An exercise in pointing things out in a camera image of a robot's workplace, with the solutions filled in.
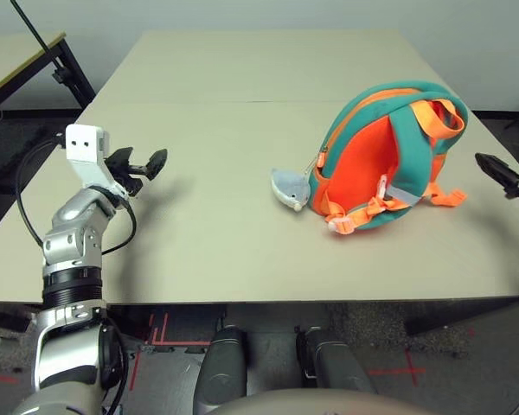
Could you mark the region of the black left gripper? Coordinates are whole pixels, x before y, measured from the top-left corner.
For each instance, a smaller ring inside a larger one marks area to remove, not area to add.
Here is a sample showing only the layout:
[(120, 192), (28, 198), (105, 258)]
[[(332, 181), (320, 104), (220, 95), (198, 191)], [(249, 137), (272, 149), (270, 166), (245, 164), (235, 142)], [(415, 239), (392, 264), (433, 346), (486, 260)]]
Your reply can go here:
[(126, 190), (128, 195), (137, 195), (143, 187), (140, 176), (154, 179), (165, 166), (168, 151), (166, 149), (157, 150), (151, 155), (145, 166), (129, 164), (132, 151), (132, 147), (115, 150), (106, 159), (106, 166), (115, 167), (115, 181)]

